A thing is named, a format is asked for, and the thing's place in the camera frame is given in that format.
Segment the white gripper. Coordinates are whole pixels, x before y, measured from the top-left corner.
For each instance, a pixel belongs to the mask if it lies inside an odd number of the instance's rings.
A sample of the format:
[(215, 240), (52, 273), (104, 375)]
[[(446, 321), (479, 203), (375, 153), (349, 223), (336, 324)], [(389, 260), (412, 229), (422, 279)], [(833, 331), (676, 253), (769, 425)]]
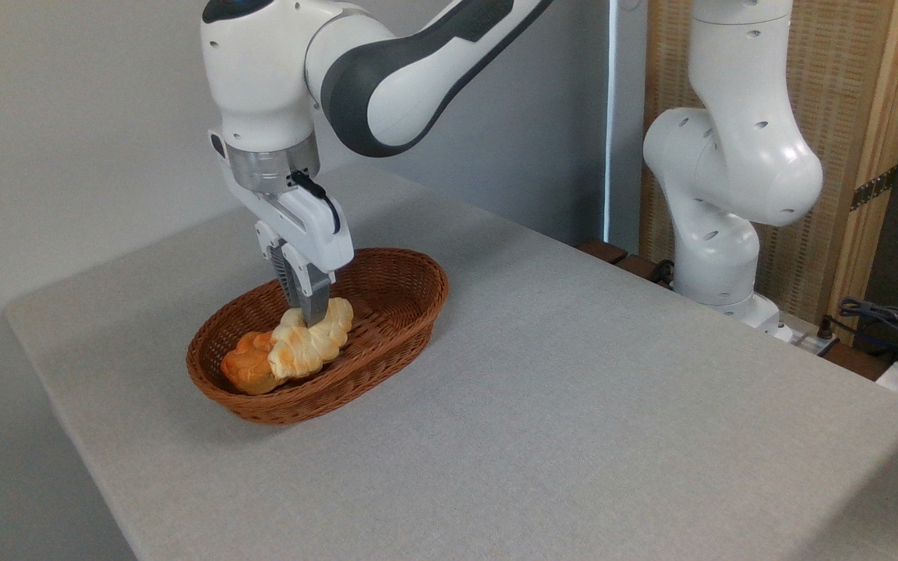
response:
[[(345, 212), (303, 187), (259, 194), (228, 182), (228, 189), (259, 218), (254, 228), (261, 253), (277, 274), (289, 308), (302, 310), (307, 327), (320, 323), (327, 316), (332, 271), (354, 256)], [(310, 263), (291, 268), (282, 251), (285, 244)]]

